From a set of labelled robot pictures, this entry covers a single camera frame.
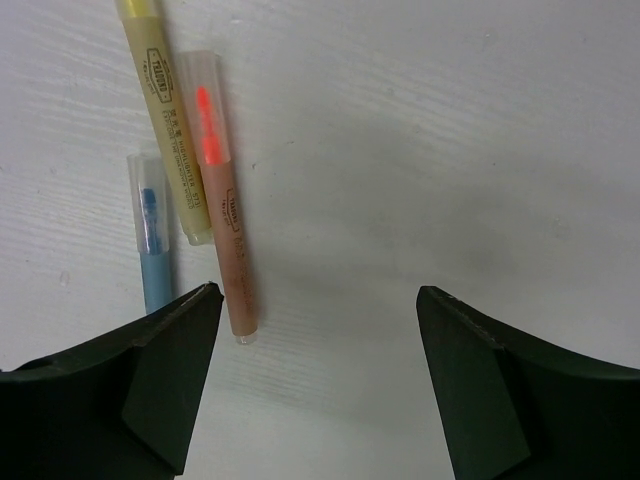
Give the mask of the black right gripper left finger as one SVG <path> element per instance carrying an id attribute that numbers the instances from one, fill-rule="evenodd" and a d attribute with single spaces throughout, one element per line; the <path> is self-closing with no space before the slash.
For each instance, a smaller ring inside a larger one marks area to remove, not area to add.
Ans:
<path id="1" fill-rule="evenodd" d="M 205 283 L 158 311 L 1 374 L 4 479 L 182 475 L 219 329 Z"/>

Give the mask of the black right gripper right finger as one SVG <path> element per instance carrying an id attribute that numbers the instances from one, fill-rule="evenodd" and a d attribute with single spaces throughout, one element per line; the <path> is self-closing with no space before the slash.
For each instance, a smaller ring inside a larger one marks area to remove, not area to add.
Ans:
<path id="1" fill-rule="evenodd" d="M 458 479 L 636 479 L 639 372 L 495 320 L 435 286 L 416 301 Z"/>

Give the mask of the blue highlighter pen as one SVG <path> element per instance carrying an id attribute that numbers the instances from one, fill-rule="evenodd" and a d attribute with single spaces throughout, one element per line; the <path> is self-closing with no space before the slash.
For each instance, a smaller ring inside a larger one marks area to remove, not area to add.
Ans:
<path id="1" fill-rule="evenodd" d="M 149 315 L 174 298 L 167 180 L 163 161 L 154 155 L 130 155 L 127 166 L 144 305 Z"/>

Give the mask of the orange highlighter pen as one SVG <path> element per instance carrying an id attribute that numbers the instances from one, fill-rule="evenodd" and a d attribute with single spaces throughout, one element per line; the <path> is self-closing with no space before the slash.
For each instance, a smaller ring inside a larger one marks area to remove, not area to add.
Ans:
<path id="1" fill-rule="evenodd" d="M 255 341 L 258 310 L 232 163 L 218 56 L 209 50 L 178 54 L 187 115 L 203 179 L 231 332 L 241 345 Z"/>

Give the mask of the yellow highlighter pen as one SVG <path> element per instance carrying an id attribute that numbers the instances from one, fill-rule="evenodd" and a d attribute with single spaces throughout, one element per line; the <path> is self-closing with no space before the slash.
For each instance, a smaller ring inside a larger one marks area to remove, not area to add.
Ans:
<path id="1" fill-rule="evenodd" d="M 212 240 L 203 180 L 157 1 L 115 3 L 140 81 L 182 231 L 200 246 Z"/>

